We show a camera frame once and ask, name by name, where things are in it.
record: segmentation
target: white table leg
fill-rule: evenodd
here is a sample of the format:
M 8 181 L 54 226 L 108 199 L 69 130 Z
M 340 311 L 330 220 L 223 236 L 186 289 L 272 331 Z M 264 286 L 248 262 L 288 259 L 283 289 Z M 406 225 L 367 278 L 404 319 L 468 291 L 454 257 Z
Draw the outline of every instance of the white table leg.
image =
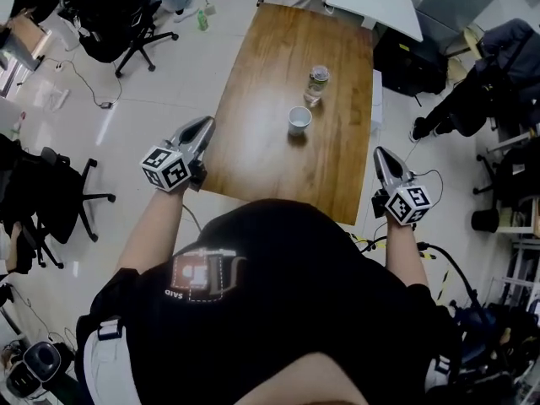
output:
M 364 17 L 364 21 L 362 21 L 362 27 L 365 29 L 373 30 L 375 28 L 375 24 L 377 24 L 377 21 L 370 17 Z

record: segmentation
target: white strap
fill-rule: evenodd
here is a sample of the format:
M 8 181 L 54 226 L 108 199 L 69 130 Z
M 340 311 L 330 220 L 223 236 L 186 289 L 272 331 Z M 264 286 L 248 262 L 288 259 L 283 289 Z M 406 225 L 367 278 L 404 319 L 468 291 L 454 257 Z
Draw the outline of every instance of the white strap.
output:
M 116 330 L 109 321 L 101 326 L 102 333 L 112 328 Z M 100 341 L 97 331 L 90 334 L 84 345 L 84 378 L 95 405 L 140 405 L 133 381 L 125 327 L 117 339 Z

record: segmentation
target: shoulder strap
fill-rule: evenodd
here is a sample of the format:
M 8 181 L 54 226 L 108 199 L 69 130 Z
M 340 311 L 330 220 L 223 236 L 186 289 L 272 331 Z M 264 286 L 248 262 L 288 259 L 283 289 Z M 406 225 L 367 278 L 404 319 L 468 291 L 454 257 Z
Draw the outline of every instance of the shoulder strap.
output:
M 526 43 L 529 41 L 529 39 L 532 38 L 532 35 L 534 35 L 534 30 L 531 29 L 528 31 L 523 39 L 521 39 L 520 45 L 517 46 L 516 50 L 514 51 L 514 54 L 512 54 L 512 57 L 508 59 L 508 62 L 506 62 L 505 67 L 503 67 L 503 72 L 508 73 L 516 59 L 519 57 L 521 52 L 523 51 L 523 47 L 526 45 Z

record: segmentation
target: wooden table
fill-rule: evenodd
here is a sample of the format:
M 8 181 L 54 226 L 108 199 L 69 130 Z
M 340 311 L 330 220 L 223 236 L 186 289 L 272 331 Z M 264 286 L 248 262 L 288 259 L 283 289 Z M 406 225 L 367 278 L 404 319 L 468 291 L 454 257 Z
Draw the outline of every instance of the wooden table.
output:
M 309 203 L 354 224 L 368 143 L 371 32 L 318 13 L 273 4 L 257 10 L 216 114 L 203 189 L 245 201 Z M 330 83 L 304 138 L 288 135 L 289 110 L 305 105 L 313 66 Z

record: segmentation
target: white paper cup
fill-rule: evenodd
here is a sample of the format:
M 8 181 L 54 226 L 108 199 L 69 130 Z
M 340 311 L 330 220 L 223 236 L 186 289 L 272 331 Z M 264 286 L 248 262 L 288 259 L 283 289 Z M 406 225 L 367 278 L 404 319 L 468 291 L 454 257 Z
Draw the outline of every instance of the white paper cup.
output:
M 311 112 L 304 106 L 296 106 L 289 111 L 289 133 L 297 137 L 304 133 L 311 123 Z

